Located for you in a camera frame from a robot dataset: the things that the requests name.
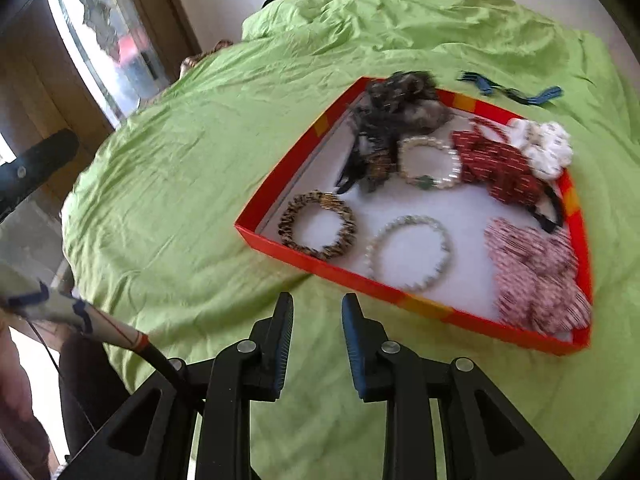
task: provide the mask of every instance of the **green bedsheet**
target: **green bedsheet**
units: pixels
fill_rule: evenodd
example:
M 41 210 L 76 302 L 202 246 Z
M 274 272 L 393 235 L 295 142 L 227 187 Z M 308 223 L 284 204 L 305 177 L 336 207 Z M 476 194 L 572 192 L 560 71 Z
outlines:
M 598 477 L 640 412 L 638 96 L 594 36 L 511 0 L 277 0 L 244 41 L 197 66 L 135 114 L 79 177 L 64 248 L 88 300 L 197 362 L 248 335 L 281 290 L 295 300 L 289 369 L 276 404 L 252 406 L 253 464 L 268 479 L 372 479 L 385 407 L 351 382 L 334 285 L 249 248 L 233 228 L 295 140 L 363 75 L 431 70 L 443 88 L 473 70 L 545 108 L 492 102 L 572 134 L 572 176 L 592 256 L 591 348 L 559 358 L 360 296 L 365 314 L 424 357 L 473 358 L 577 480 Z M 129 388 L 150 369 L 109 348 Z

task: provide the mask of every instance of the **white scrunchie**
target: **white scrunchie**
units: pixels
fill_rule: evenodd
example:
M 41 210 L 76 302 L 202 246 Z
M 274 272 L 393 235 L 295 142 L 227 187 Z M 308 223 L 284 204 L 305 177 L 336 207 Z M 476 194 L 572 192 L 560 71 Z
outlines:
M 540 180 L 555 180 L 562 168 L 571 164 L 574 150 L 569 145 L 569 134 L 560 124 L 511 119 L 507 126 L 510 145 L 522 152 L 531 172 Z

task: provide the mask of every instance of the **white tray bottom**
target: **white tray bottom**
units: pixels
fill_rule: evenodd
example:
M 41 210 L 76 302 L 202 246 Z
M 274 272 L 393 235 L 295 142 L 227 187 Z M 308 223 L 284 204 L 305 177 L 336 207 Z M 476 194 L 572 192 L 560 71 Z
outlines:
M 454 119 L 438 129 L 435 136 L 449 139 L 449 133 L 453 130 L 471 129 L 468 121 L 471 114 L 459 110 L 454 110 L 454 113 Z M 495 138 L 488 129 L 484 128 L 484 133 Z M 289 187 L 281 193 L 263 219 L 258 233 L 279 243 L 278 223 L 295 195 L 314 189 L 335 192 L 335 181 L 352 142 L 349 121 L 343 116 L 302 165 Z M 415 174 L 446 176 L 450 167 L 451 160 L 446 152 L 420 147 L 412 150 L 408 169 L 415 168 Z M 344 256 L 331 259 L 331 264 L 367 276 L 366 247 L 385 224 L 409 214 L 431 216 L 448 231 L 452 260 L 440 279 L 420 296 L 475 316 L 500 321 L 494 306 L 494 265 L 484 245 L 484 229 L 489 220 L 497 216 L 506 218 L 518 227 L 539 228 L 524 208 L 497 201 L 489 196 L 483 184 L 459 184 L 450 189 L 424 191 L 407 184 L 397 175 L 373 193 L 364 194 L 356 185 L 340 198 L 353 210 L 358 231 L 351 249 Z M 553 218 L 548 199 L 545 198 L 540 204 L 540 209 Z M 338 215 L 309 205 L 296 218 L 294 239 L 299 244 L 320 249 L 334 241 L 340 226 Z M 404 288 L 404 284 L 421 282 L 427 274 L 433 274 L 440 258 L 439 236 L 425 225 L 404 226 L 387 237 L 376 254 L 377 280 Z M 556 337 L 564 341 L 572 340 L 571 333 L 558 333 Z

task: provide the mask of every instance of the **pearl bracelet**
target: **pearl bracelet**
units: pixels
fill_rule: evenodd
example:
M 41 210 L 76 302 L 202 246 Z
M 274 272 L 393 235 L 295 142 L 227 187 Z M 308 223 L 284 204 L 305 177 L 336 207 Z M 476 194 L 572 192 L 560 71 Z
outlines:
M 367 269 L 369 271 L 368 277 L 372 280 L 377 280 L 374 256 L 379 245 L 387 238 L 389 234 L 405 225 L 428 225 L 429 227 L 431 227 L 431 229 L 433 229 L 437 232 L 437 234 L 440 235 L 440 249 L 442 250 L 442 257 L 435 266 L 434 274 L 428 274 L 421 283 L 414 283 L 413 285 L 403 285 L 401 287 L 409 292 L 420 292 L 436 282 L 436 280 L 442 275 L 446 267 L 449 265 L 449 262 L 451 260 L 451 249 L 447 232 L 440 222 L 438 222 L 435 218 L 431 218 L 430 216 L 401 216 L 400 218 L 396 218 L 392 222 L 389 222 L 387 225 L 385 225 L 384 228 L 376 235 L 375 238 L 373 238 L 371 243 L 367 246 L 365 261 L 367 264 Z
M 453 168 L 449 176 L 444 178 L 435 178 L 431 175 L 424 174 L 421 176 L 409 176 L 404 169 L 404 160 L 406 152 L 416 146 L 429 146 L 449 153 L 453 161 Z M 418 136 L 409 137 L 404 139 L 399 146 L 398 151 L 398 163 L 400 165 L 400 176 L 404 178 L 409 184 L 417 186 L 420 189 L 430 189 L 436 187 L 438 189 L 445 189 L 447 187 L 455 186 L 460 182 L 460 174 L 462 173 L 462 162 L 460 162 L 460 156 L 458 152 L 450 147 L 448 144 L 442 142 L 439 139 L 431 136 Z
M 323 209 L 338 213 L 342 219 L 342 227 L 338 231 L 337 240 L 331 245 L 325 245 L 318 251 L 311 247 L 299 245 L 293 241 L 293 224 L 298 212 L 307 204 L 317 203 Z M 313 190 L 310 193 L 293 197 L 278 224 L 278 234 L 285 247 L 313 256 L 318 260 L 327 261 L 336 256 L 342 256 L 351 247 L 356 239 L 356 224 L 353 211 L 333 193 L 323 193 Z

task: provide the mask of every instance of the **black scrunchie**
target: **black scrunchie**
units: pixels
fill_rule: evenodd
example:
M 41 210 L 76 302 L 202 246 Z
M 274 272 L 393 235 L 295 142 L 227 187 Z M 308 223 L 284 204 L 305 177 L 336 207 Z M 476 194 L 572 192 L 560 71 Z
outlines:
M 538 221 L 540 227 L 542 227 L 545 233 L 551 234 L 553 231 L 561 228 L 564 225 L 564 208 L 562 208 L 562 201 L 560 200 L 560 197 L 556 195 L 556 192 L 553 190 L 553 188 L 549 184 L 546 184 L 544 182 L 542 186 L 545 191 L 545 195 L 547 195 L 549 197 L 549 200 L 551 200 L 551 205 L 553 206 L 554 212 L 556 213 L 556 221 L 553 222 L 542 213 L 539 213 L 536 209 L 536 206 L 534 205 L 527 206 L 527 211 L 529 211 L 533 218 Z

